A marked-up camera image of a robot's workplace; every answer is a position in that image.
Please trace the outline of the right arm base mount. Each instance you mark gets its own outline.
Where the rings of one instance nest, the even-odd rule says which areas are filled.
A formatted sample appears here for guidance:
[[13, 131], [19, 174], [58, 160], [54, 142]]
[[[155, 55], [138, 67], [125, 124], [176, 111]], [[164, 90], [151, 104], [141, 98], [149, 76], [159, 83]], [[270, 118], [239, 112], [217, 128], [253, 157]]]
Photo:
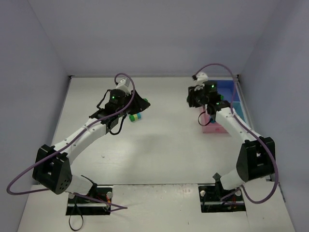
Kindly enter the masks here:
[[219, 190], [215, 185], [198, 185], [202, 213], [246, 212], [240, 189]]

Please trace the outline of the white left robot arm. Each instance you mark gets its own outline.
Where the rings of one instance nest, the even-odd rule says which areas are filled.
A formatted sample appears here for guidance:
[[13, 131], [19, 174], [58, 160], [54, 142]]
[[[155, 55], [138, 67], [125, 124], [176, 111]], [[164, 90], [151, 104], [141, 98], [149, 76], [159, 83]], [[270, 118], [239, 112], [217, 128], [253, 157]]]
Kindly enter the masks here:
[[127, 115], [140, 113], [150, 107], [136, 91], [129, 90], [129, 80], [122, 79], [114, 89], [107, 90], [110, 95], [104, 107], [97, 106], [87, 122], [63, 141], [39, 148], [32, 177], [53, 193], [63, 192], [89, 195], [94, 192], [96, 183], [89, 178], [72, 173], [74, 160], [94, 141], [110, 133], [121, 124]]

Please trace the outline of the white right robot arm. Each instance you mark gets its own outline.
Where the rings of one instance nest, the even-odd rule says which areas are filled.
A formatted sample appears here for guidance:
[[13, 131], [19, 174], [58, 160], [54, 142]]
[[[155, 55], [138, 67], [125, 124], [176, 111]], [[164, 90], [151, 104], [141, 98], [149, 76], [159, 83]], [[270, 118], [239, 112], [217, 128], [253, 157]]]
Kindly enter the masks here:
[[230, 108], [230, 102], [223, 100], [217, 90], [217, 82], [210, 81], [204, 72], [193, 77], [195, 84], [188, 88], [187, 102], [190, 107], [203, 107], [211, 121], [221, 125], [237, 142], [240, 151], [236, 167], [220, 175], [218, 182], [224, 190], [240, 187], [248, 181], [275, 173], [275, 143], [270, 137], [263, 137], [253, 131]]

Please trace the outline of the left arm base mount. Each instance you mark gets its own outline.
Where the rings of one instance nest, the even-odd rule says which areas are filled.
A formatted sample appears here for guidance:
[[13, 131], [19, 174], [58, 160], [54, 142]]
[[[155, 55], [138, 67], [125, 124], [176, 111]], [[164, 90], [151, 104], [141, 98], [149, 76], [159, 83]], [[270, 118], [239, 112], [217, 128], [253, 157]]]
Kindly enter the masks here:
[[[98, 198], [101, 201], [111, 202], [112, 187], [98, 186]], [[67, 216], [107, 216], [110, 215], [111, 206], [105, 203], [88, 200], [82, 197], [68, 197], [66, 215]]]

